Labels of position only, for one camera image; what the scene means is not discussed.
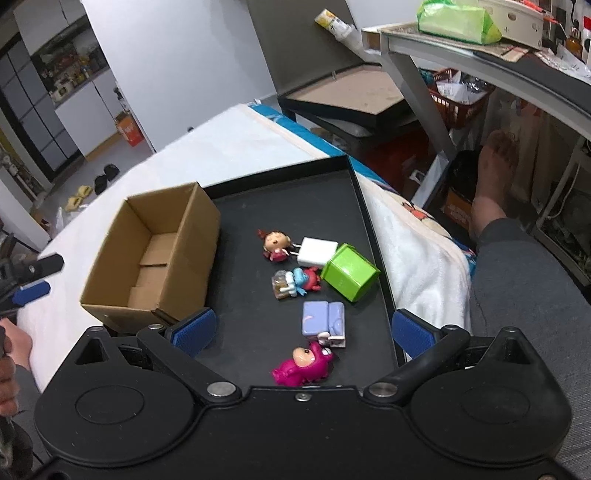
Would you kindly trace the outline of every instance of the green plastic bag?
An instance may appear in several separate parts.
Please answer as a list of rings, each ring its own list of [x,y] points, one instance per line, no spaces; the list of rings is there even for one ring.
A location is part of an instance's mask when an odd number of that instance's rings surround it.
[[[417,12],[421,32],[488,45],[502,35],[482,7],[458,5],[452,0],[425,0]]]

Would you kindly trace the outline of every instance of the red basket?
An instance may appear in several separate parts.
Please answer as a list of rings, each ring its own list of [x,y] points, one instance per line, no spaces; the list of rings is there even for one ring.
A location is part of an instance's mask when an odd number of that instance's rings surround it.
[[[456,69],[444,69],[433,74],[435,83],[437,82],[451,82],[452,77],[457,73]],[[457,103],[449,98],[444,97],[437,90],[437,86],[433,89],[429,87],[429,92],[435,101],[435,105],[443,118],[447,128],[464,128],[473,118],[475,118],[484,109],[488,97],[495,90],[494,85],[488,85],[488,92],[484,97],[471,105],[464,103]]]

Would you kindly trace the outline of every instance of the black shoe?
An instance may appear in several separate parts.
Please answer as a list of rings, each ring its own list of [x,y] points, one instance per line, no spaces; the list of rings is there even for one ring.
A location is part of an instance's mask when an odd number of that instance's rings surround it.
[[[112,163],[109,163],[107,166],[105,166],[105,175],[107,175],[107,180],[113,181],[114,178],[119,175],[119,169]]]
[[[99,175],[95,178],[95,193],[100,195],[107,189],[107,175]]]

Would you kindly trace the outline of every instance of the floor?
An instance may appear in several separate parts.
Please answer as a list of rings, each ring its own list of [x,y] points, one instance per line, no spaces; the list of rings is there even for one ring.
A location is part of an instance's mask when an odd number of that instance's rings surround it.
[[[103,174],[105,165],[112,163],[119,168],[121,173],[114,181],[117,181],[126,171],[143,162],[152,155],[147,142],[131,147],[123,138],[100,156],[92,161],[84,161],[82,166],[70,176],[61,186],[51,192],[43,201],[39,210],[43,218],[50,223],[54,223],[59,207],[67,204],[68,199],[76,194],[81,185],[90,185],[94,188],[95,178]],[[84,205],[89,204],[96,198],[95,193],[84,201]]]

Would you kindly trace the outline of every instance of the blue gripper pad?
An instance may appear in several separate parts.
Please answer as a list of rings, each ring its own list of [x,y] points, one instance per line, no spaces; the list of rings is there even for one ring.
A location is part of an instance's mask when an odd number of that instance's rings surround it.
[[[213,340],[217,329],[217,317],[212,309],[197,313],[168,327],[164,336],[175,347],[194,358]]]
[[[411,358],[416,358],[441,339],[441,333],[408,310],[399,309],[392,317],[392,338]]]
[[[12,302],[19,307],[25,306],[27,303],[32,302],[33,300],[40,299],[44,297],[51,291],[51,287],[49,283],[46,281],[42,281],[39,283],[35,283],[30,287],[23,287],[20,290],[17,290],[15,294],[12,296]]]

